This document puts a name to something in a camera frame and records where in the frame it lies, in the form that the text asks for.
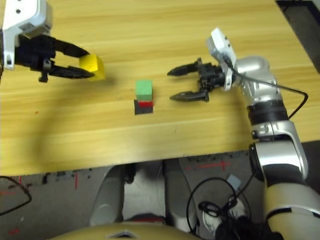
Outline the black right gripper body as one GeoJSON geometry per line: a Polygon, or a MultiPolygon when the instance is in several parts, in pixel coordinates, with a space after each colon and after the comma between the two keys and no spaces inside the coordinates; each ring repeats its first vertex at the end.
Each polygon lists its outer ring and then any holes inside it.
{"type": "Polygon", "coordinates": [[[202,59],[198,58],[197,72],[198,86],[201,92],[211,92],[215,88],[225,85],[225,74],[219,65],[212,65],[210,62],[203,63],[202,59]]]}

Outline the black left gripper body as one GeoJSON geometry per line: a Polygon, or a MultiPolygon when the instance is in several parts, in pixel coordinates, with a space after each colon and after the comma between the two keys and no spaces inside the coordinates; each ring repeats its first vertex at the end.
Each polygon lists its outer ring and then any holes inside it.
{"type": "Polygon", "coordinates": [[[30,68],[31,71],[40,72],[40,82],[48,81],[48,74],[52,61],[56,56],[55,38],[48,35],[38,35],[33,38],[20,35],[19,46],[15,47],[14,63],[30,68]]]}

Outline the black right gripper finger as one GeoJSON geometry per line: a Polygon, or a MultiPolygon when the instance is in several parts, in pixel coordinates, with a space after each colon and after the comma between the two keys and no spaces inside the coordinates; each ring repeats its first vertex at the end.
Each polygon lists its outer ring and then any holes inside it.
{"type": "Polygon", "coordinates": [[[190,73],[194,73],[198,71],[198,63],[190,63],[190,64],[185,64],[181,66],[177,66],[173,69],[171,69],[167,75],[168,76],[184,76],[188,75],[190,73]]]}
{"type": "Polygon", "coordinates": [[[177,102],[195,102],[195,101],[209,101],[209,94],[207,91],[185,91],[174,94],[169,97],[170,100],[177,102]]]}

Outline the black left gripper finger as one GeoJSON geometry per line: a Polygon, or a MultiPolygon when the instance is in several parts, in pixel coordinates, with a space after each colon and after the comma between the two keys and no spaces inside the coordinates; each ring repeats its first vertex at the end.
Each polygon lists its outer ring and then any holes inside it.
{"type": "Polygon", "coordinates": [[[92,72],[89,72],[87,70],[84,70],[82,68],[68,66],[53,66],[48,74],[50,76],[60,77],[60,78],[91,78],[95,74],[92,72]]]}
{"type": "Polygon", "coordinates": [[[89,54],[88,51],[81,47],[58,39],[55,40],[54,47],[56,51],[61,52],[66,56],[74,58],[81,58],[89,54]]]}

